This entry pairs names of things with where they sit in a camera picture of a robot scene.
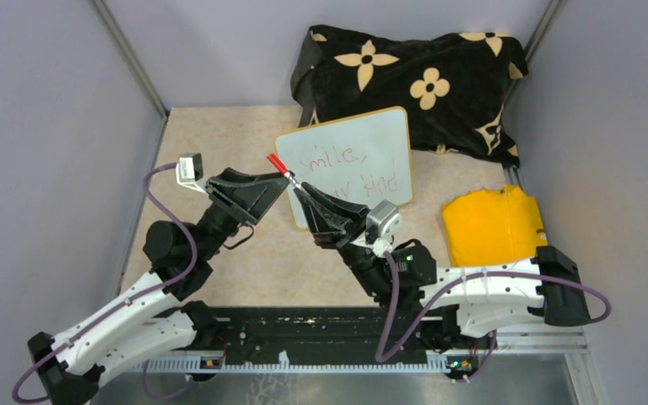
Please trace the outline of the red marker cap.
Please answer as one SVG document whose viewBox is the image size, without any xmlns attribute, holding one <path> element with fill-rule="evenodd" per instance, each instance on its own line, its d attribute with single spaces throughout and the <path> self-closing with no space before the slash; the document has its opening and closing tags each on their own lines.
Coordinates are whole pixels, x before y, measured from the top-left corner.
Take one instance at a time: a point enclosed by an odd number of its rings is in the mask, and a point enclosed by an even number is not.
<svg viewBox="0 0 648 405">
<path fill-rule="evenodd" d="M 276 154 L 269 154 L 267 160 L 274 166 L 274 168 L 283 176 L 288 172 L 286 165 Z"/>
</svg>

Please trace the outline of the yellow framed whiteboard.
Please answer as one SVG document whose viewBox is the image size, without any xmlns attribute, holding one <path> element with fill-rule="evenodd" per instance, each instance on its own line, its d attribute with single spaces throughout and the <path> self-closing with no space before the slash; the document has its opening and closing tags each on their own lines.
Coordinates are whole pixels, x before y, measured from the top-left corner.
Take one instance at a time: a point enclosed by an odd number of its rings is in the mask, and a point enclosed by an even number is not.
<svg viewBox="0 0 648 405">
<path fill-rule="evenodd" d="M 299 182 L 371 208 L 413 200 L 408 116 L 402 107 L 285 132 L 276 155 Z"/>
</svg>

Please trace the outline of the white red capped marker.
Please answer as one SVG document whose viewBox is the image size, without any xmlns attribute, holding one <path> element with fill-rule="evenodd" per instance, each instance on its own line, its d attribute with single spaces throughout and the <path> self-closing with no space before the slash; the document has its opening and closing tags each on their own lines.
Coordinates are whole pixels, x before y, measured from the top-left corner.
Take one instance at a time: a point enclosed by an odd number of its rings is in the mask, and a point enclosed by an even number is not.
<svg viewBox="0 0 648 405">
<path fill-rule="evenodd" d="M 302 189 L 302 184 L 297 180 L 294 172 L 287 170 L 283 173 L 283 176 L 288 180 L 294 189 Z"/>
</svg>

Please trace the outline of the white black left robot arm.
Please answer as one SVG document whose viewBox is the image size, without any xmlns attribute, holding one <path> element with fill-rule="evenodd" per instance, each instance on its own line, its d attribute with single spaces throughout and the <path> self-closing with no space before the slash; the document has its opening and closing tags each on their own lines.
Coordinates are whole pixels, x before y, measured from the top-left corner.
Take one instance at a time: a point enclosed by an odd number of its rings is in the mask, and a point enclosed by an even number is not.
<svg viewBox="0 0 648 405">
<path fill-rule="evenodd" d="M 135 284 L 73 327 L 28 342 L 32 373 L 53 404 L 84 404 L 135 365 L 173 349 L 211 348 L 219 326 L 210 308 L 192 300 L 212 274 L 210 261 L 230 238 L 258 224 L 292 178 L 287 171 L 247 175 L 226 169 L 206 177 L 196 156 L 161 165 L 180 186 L 202 192 L 210 205 L 195 224 L 167 212 L 150 225 L 144 253 L 151 268 Z"/>
</svg>

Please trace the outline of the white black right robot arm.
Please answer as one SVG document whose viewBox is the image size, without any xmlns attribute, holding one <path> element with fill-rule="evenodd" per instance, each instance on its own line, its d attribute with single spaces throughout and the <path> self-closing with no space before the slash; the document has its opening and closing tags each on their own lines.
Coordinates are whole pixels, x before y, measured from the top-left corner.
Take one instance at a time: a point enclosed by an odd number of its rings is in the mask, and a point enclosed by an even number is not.
<svg viewBox="0 0 648 405">
<path fill-rule="evenodd" d="M 402 218 L 392 202 L 374 208 L 328 195 L 304 182 L 294 196 L 315 244 L 334 250 L 365 293 L 395 313 L 418 317 L 452 308 L 441 336 L 453 348 L 472 338 L 537 319 L 553 327 L 581 327 L 593 318 L 577 265 L 553 246 L 539 246 L 516 262 L 440 267 L 426 246 L 393 246 Z"/>
</svg>

